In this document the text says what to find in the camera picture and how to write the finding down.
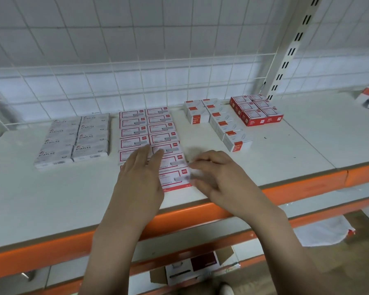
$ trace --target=wooden floor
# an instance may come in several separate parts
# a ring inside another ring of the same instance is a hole
[[[369,295],[369,219],[362,211],[345,215],[356,234],[339,244],[308,248],[317,268],[325,274],[335,294]],[[276,294],[266,262],[219,277],[235,295]],[[172,295],[212,295],[217,281],[202,282]]]

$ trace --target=hand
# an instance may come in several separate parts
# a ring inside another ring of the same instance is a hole
[[[201,179],[192,179],[192,184],[199,191],[216,205],[246,222],[252,222],[263,212],[277,208],[225,152],[204,152],[189,167],[211,175],[217,183],[217,188],[213,188]]]
[[[158,169],[164,154],[157,151],[148,163],[150,145],[138,148],[123,165],[100,227],[123,224],[140,232],[158,213],[164,199]]]

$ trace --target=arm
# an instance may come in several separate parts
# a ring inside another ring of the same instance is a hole
[[[164,193],[158,178],[163,151],[147,164],[150,146],[134,151],[119,173],[107,211],[93,237],[79,295],[128,293],[135,246],[158,213]]]
[[[279,294],[330,294],[321,273],[295,236],[286,214],[230,156],[222,151],[207,151],[189,166],[216,181],[216,187],[201,179],[194,179],[193,185],[254,230]]]

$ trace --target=person's right hand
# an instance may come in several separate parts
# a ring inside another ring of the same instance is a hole
[[[192,184],[199,191],[216,205],[246,222],[277,208],[246,172],[223,151],[204,152],[189,167],[211,175],[217,183],[218,188],[213,188],[201,179],[192,179]]]

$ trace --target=person's left hand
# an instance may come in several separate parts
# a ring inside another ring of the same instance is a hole
[[[149,151],[150,145],[138,148],[123,165],[99,227],[126,224],[142,231],[158,213],[164,199],[158,178],[164,151],[157,151],[148,162]]]

